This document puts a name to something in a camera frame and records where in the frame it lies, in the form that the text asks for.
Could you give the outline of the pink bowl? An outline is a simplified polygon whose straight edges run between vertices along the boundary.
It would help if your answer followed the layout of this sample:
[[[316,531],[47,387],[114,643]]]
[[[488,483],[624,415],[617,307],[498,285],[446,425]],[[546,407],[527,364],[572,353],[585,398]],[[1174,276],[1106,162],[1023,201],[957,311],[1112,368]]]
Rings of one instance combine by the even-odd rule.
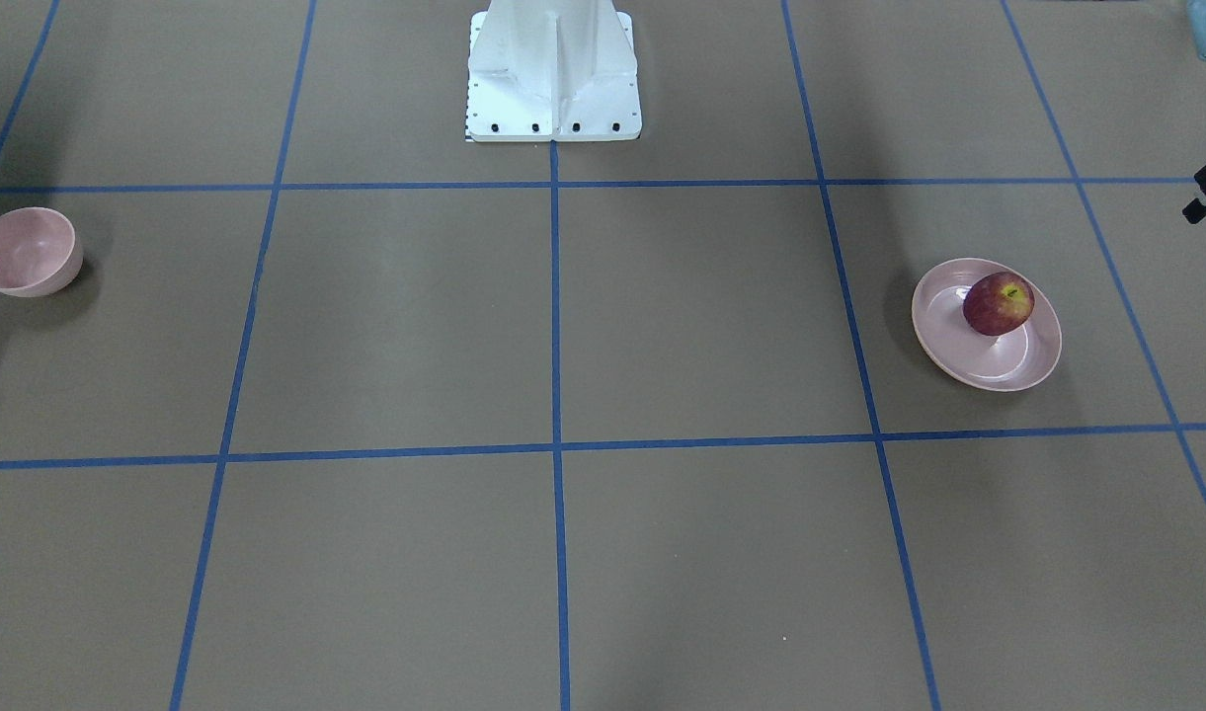
[[[0,216],[2,295],[52,295],[74,282],[83,265],[83,243],[66,215],[35,206]]]

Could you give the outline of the red apple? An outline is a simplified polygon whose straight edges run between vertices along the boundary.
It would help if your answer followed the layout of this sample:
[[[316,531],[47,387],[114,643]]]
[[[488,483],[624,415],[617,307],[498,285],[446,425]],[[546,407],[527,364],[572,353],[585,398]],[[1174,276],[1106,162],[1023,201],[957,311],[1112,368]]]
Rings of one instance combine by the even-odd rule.
[[[1009,271],[989,274],[965,293],[964,321],[980,336],[1005,336],[1028,323],[1035,302],[1034,287],[1020,275]]]

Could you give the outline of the pink plate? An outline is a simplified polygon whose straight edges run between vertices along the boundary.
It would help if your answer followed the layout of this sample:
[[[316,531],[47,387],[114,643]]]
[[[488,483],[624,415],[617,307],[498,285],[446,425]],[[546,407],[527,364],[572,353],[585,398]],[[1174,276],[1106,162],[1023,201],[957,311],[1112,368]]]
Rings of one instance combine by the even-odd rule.
[[[1046,293],[1025,278],[1036,296],[1028,323],[1000,337],[970,329],[964,296],[977,280],[999,271],[1018,274],[978,258],[938,263],[914,289],[911,321],[927,358],[955,381],[980,390],[1028,390],[1054,372],[1062,356],[1062,325]]]

